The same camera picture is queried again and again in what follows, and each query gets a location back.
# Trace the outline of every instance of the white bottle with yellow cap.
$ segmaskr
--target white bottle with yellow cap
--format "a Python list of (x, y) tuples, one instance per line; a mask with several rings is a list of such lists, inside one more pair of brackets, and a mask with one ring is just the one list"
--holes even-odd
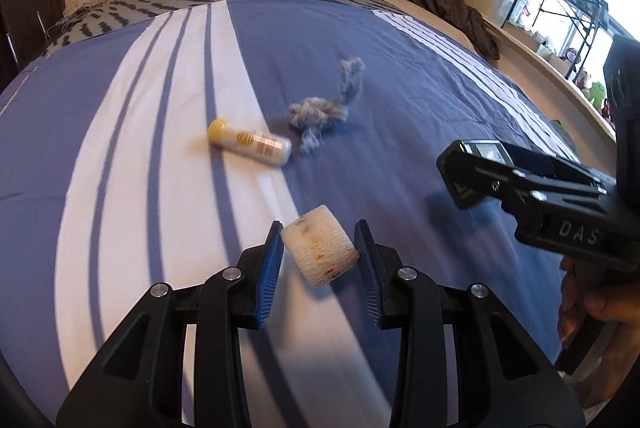
[(240, 128), (226, 119), (214, 120), (207, 137), (211, 144), (273, 166), (284, 166), (291, 155), (291, 141), (286, 137)]

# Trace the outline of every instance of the small display screen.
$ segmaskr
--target small display screen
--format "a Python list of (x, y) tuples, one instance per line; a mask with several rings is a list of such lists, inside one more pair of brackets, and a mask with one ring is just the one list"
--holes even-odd
[(497, 144), (494, 143), (477, 143), (476, 148), (480, 155), (489, 161), (496, 161), (501, 164), (507, 164)]

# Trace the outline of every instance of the blue bedsheet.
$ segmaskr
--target blue bedsheet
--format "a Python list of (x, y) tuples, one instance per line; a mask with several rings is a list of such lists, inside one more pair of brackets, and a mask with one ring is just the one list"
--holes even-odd
[[(355, 56), (362, 97), (301, 156), (288, 105), (334, 97), (340, 59)], [(202, 283), (272, 220), (320, 204), (349, 234), (366, 218), (439, 284), (487, 284), (559, 351), (558, 257), (517, 243), (498, 202), (457, 210), (435, 159), (457, 138), (575, 157), (511, 82), (411, 17), (217, 2), (39, 58), (0, 105), (0, 348), (49, 418), (152, 283)], [(209, 147), (215, 118), (292, 138), (292, 160), (273, 169)], [(373, 326), (356, 270), (315, 290), (285, 258), (266, 331), (241, 345), (255, 427), (388, 425), (399, 333)]]

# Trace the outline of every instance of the human hand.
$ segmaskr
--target human hand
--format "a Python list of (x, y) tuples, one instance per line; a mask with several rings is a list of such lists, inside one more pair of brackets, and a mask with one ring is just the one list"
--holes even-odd
[[(573, 259), (565, 256), (560, 268), (566, 271), (558, 311), (558, 335), (564, 342), (580, 327), (581, 296)], [(581, 394), (583, 407), (588, 408), (616, 393), (640, 354), (640, 282), (598, 288), (584, 297), (584, 307), (597, 320), (620, 323), (600, 366), (588, 379), (588, 390)]]

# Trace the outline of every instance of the silver screw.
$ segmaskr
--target silver screw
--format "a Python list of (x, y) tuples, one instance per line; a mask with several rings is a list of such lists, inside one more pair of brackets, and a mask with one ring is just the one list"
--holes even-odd
[(169, 292), (169, 286), (165, 283), (157, 283), (151, 286), (151, 296), (160, 298)]
[(529, 195), (540, 202), (546, 202), (548, 197), (543, 192), (539, 192), (538, 190), (532, 190)]
[(471, 294), (476, 298), (486, 298), (489, 290), (481, 283), (475, 283), (471, 286)]
[(415, 280), (418, 277), (418, 273), (413, 267), (401, 267), (398, 269), (398, 276), (403, 280)]
[(229, 281), (237, 280), (241, 276), (242, 276), (242, 271), (240, 271), (237, 267), (227, 267), (222, 272), (222, 278)]

